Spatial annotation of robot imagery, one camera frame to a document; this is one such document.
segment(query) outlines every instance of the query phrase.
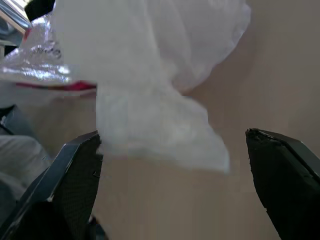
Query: crumpled plastic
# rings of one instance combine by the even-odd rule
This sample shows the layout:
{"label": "crumpled plastic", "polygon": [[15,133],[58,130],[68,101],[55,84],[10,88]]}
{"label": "crumpled plastic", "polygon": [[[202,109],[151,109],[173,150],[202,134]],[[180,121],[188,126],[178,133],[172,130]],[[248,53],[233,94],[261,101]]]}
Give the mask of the crumpled plastic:
{"label": "crumpled plastic", "polygon": [[61,86],[74,82],[63,62],[50,17],[49,14],[34,20],[20,47],[1,61],[0,80],[38,86]]}
{"label": "crumpled plastic", "polygon": [[224,172],[229,154],[206,110],[175,89],[202,81],[249,21],[243,0],[60,0],[52,16],[64,62],[98,84],[109,151]]}

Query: transparent plastic bag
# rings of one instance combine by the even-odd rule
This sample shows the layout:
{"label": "transparent plastic bag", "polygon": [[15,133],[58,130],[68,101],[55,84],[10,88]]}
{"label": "transparent plastic bag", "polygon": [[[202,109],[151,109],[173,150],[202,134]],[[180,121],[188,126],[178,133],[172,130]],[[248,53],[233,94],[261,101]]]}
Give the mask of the transparent plastic bag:
{"label": "transparent plastic bag", "polygon": [[0,80],[38,86],[61,86],[73,83],[55,31],[51,15],[32,22],[19,48],[8,54],[0,63]]}

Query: black plastic part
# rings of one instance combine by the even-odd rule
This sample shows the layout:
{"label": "black plastic part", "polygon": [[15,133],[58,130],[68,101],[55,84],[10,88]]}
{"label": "black plastic part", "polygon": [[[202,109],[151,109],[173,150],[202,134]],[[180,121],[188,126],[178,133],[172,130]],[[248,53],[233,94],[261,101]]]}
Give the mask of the black plastic part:
{"label": "black plastic part", "polygon": [[320,160],[300,141],[249,129],[256,192],[282,240],[319,239]]}
{"label": "black plastic part", "polygon": [[93,172],[101,171],[100,143],[92,132],[65,144],[1,226],[0,240],[84,240],[99,185]]}

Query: gray fabric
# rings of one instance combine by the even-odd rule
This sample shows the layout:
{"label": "gray fabric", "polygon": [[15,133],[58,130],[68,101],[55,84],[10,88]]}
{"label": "gray fabric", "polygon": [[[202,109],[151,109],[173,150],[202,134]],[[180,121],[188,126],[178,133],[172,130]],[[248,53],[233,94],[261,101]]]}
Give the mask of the gray fabric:
{"label": "gray fabric", "polygon": [[0,225],[50,164],[47,153],[34,138],[0,135]]}

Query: white plastic bag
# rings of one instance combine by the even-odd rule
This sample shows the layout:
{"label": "white plastic bag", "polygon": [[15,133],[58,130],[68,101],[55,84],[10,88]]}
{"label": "white plastic bag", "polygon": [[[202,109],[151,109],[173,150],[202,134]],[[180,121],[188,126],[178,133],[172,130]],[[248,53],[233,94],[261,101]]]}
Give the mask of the white plastic bag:
{"label": "white plastic bag", "polygon": [[52,25],[78,79],[155,79],[161,61],[162,81],[183,92],[235,48],[250,14],[245,0],[58,0]]}
{"label": "white plastic bag", "polygon": [[226,172],[228,151],[207,112],[173,86],[200,83],[249,21],[243,0],[58,0],[52,25],[76,78],[98,83],[108,151]]}

